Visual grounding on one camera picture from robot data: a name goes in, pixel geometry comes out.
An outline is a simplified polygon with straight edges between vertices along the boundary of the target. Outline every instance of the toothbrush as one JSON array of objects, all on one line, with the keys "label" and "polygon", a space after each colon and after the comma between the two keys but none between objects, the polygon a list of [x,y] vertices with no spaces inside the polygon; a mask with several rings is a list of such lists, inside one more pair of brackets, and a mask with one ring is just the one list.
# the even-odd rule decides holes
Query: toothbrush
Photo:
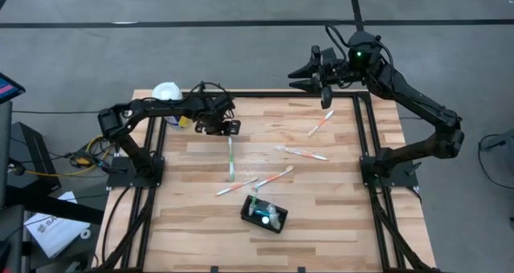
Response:
[{"label": "toothbrush", "polygon": [[281,174],[278,174],[278,175],[276,175],[276,176],[274,176],[274,177],[269,177],[269,178],[267,178],[266,180],[261,181],[259,184],[255,185],[254,190],[259,189],[261,186],[266,185],[268,182],[270,182],[270,181],[274,181],[274,180],[278,179],[279,177],[282,177],[284,174],[289,173],[289,172],[291,172],[291,171],[292,171],[292,165],[289,165],[289,166],[286,168],[286,170],[285,170],[285,171],[283,171]]},{"label": "toothbrush", "polygon": [[287,152],[287,153],[294,153],[296,155],[303,156],[303,157],[311,157],[311,158],[314,158],[314,159],[317,159],[317,160],[328,161],[327,157],[323,157],[323,156],[320,156],[320,155],[317,155],[317,154],[314,154],[314,153],[310,153],[310,152],[307,152],[307,151],[304,151],[304,150],[300,150],[300,149],[286,148],[286,147],[284,147],[282,145],[277,145],[275,147],[275,149],[278,149],[278,150],[281,150],[281,151],[284,151],[284,152]]},{"label": "toothbrush", "polygon": [[242,186],[248,185],[248,184],[250,184],[250,183],[252,183],[252,182],[254,182],[254,181],[257,181],[257,180],[259,180],[259,178],[258,178],[258,177],[253,178],[253,179],[251,179],[250,181],[245,181],[244,183],[235,184],[235,185],[231,186],[230,188],[222,189],[222,190],[220,190],[220,191],[216,194],[216,196],[221,196],[221,195],[226,194],[226,193],[228,193],[228,192],[230,192],[230,191],[232,191],[232,190],[239,189],[239,188],[241,188]]},{"label": "toothbrush", "polygon": [[232,137],[228,137],[228,151],[229,151],[229,166],[230,166],[230,181],[234,181],[235,179],[235,169],[234,169],[234,155],[232,154]]},{"label": "toothbrush", "polygon": [[314,132],[320,128],[321,125],[323,125],[331,116],[332,114],[334,114],[334,111],[332,110],[331,112],[327,113],[326,116],[324,116],[324,119],[320,121],[320,123],[312,129],[312,131],[308,132],[308,137],[312,137],[312,135],[314,134]]}]

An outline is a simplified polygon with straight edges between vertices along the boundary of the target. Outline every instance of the black metal frame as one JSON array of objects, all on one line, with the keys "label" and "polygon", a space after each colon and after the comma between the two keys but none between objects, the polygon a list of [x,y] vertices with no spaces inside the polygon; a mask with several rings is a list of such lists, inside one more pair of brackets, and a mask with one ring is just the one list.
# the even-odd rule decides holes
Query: black metal frame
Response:
[{"label": "black metal frame", "polygon": [[[287,97],[287,98],[318,98],[319,96],[316,94],[310,94],[306,92],[232,92],[233,96],[237,98],[240,97],[247,97],[247,98],[263,98],[263,97]],[[346,92],[346,91],[337,91],[333,94],[334,97],[342,97],[342,98],[349,98],[353,101],[353,107],[355,110],[355,117],[357,120],[357,131],[359,140],[361,142],[361,151],[362,151],[362,157],[367,157],[370,155],[368,143],[366,140],[365,135],[365,125],[362,117],[361,112],[361,101],[365,104],[365,109],[367,112],[367,117],[369,119],[369,128],[371,132],[371,136],[373,139],[373,149],[376,152],[381,148],[380,146],[380,140],[378,137],[378,130],[377,130],[377,123],[374,118],[373,113],[373,106],[371,103],[371,97],[370,93],[367,91],[354,91],[354,92]],[[151,143],[152,143],[152,136],[153,136],[153,127],[154,127],[155,119],[151,118],[149,120],[149,126],[146,131],[146,138],[145,138],[145,148],[149,149]],[[158,156],[161,156],[162,149],[164,146],[165,141],[165,120],[161,120],[161,127],[159,129],[159,134],[157,137],[157,149],[156,154]],[[393,199],[390,194],[390,188],[383,188],[383,198],[385,203],[385,210],[382,209],[380,202],[378,201],[378,195],[377,195],[377,189],[374,185],[367,185],[369,197],[370,197],[370,205],[373,208],[373,222],[375,225],[375,230],[377,233],[377,245],[378,249],[380,251],[380,260],[381,260],[381,267],[383,272],[395,272],[395,271],[404,271],[406,269],[406,263],[404,259],[404,253],[405,255],[409,255],[411,258],[414,259],[414,261],[418,261],[417,256],[412,252],[412,250],[408,247],[405,240],[402,238],[402,236],[398,233],[398,226],[396,223],[396,217],[394,213],[394,206],[393,206]],[[124,268],[127,271],[138,271],[142,272],[142,268],[145,264],[145,255],[146,255],[146,247],[148,245],[149,241],[149,228],[151,223],[151,216],[152,216],[152,208],[153,203],[155,201],[155,188],[149,189],[148,197],[145,203],[144,208],[141,210],[141,212],[138,214],[138,208],[141,201],[141,193],[142,188],[136,188],[136,193],[134,194],[134,199],[132,203],[132,211],[130,214],[129,219],[129,226],[128,226],[128,235],[125,236],[127,238],[123,238],[120,244],[124,244],[126,250],[118,251],[118,257],[120,257],[123,254],[123,259],[121,262],[121,268]],[[133,235],[137,232],[139,226],[142,224],[142,234],[141,234],[141,240],[139,243],[139,250],[137,254],[137,267],[136,268],[128,268],[129,265],[129,258],[130,258],[130,248],[132,247],[132,238]],[[393,236],[393,244],[394,244],[394,253],[396,258],[396,264],[398,268],[391,267],[390,261],[389,261],[389,252],[387,251],[386,246],[386,237],[384,234],[383,226],[384,225],[388,231]],[[421,266],[413,265],[414,269],[417,269],[418,271],[412,271],[412,272],[423,272],[425,270],[430,270],[429,267],[424,267],[423,263],[421,263]],[[109,269],[100,269],[100,272],[113,272]],[[212,266],[211,271],[218,271],[218,267]],[[306,272],[305,267],[299,267],[298,272]]]}]

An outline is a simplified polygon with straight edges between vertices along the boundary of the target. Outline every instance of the computer monitor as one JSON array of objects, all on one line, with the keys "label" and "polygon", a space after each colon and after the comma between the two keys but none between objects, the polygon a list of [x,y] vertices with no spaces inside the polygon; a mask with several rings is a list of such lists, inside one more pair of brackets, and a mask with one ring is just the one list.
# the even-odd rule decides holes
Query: computer monitor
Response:
[{"label": "computer monitor", "polygon": [[25,88],[9,77],[0,73],[0,104],[25,92]]}]

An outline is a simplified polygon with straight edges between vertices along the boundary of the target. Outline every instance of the yellow cable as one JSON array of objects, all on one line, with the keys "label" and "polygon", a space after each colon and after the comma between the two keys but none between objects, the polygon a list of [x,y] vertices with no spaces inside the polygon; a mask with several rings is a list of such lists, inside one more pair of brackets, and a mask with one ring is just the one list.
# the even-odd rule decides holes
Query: yellow cable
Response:
[{"label": "yellow cable", "polygon": [[[91,145],[96,141],[98,140],[99,138],[101,138],[102,136],[97,136],[95,137],[94,139],[92,139],[91,141],[89,141],[89,144],[88,144],[88,147],[86,148],[86,152],[89,153],[89,149],[91,148]],[[107,155],[108,155],[109,151],[107,150],[104,155],[102,156],[102,160],[104,160]],[[35,172],[35,171],[31,171],[31,170],[25,170],[25,173],[30,173],[30,174],[34,174],[34,175],[38,175],[38,176],[44,176],[44,177],[66,177],[66,176],[76,176],[76,175],[80,175],[82,173],[86,173],[86,172],[89,172],[90,170],[92,169],[95,169],[96,166],[91,166],[90,168],[87,168],[87,169],[83,169],[81,171],[78,171],[78,172],[74,172],[74,173],[40,173],[40,172]]]}]

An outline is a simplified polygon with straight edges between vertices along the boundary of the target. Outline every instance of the small container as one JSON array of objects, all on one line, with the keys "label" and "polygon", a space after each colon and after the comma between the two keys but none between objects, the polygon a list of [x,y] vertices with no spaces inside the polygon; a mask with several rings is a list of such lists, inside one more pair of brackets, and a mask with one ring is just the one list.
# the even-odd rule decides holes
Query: small container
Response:
[{"label": "small container", "polygon": [[[159,100],[181,100],[182,92],[173,82],[157,85],[152,92],[152,97]],[[166,116],[166,122],[175,129],[182,130],[191,124],[191,120],[184,116]]]},{"label": "small container", "polygon": [[[269,222],[269,219],[268,219],[268,223],[265,224],[263,222],[263,217],[267,217],[267,216],[263,216],[262,214],[257,214],[256,212],[254,212],[251,216],[248,215],[248,209],[250,208],[252,198],[253,198],[253,196],[251,196],[251,195],[247,196],[247,199],[244,202],[243,208],[241,209],[241,219],[248,221],[254,225],[257,225],[261,228],[264,228],[266,230],[270,230],[271,232],[280,234],[280,232],[284,228],[284,223],[286,222],[286,217],[288,216],[288,211],[285,210],[284,208],[280,208],[279,206],[273,205],[276,208],[276,212],[279,213],[280,229],[277,230],[271,225],[271,222]],[[270,204],[269,202],[263,201],[261,199],[257,199],[255,201],[255,206],[266,207],[269,204]]]}]

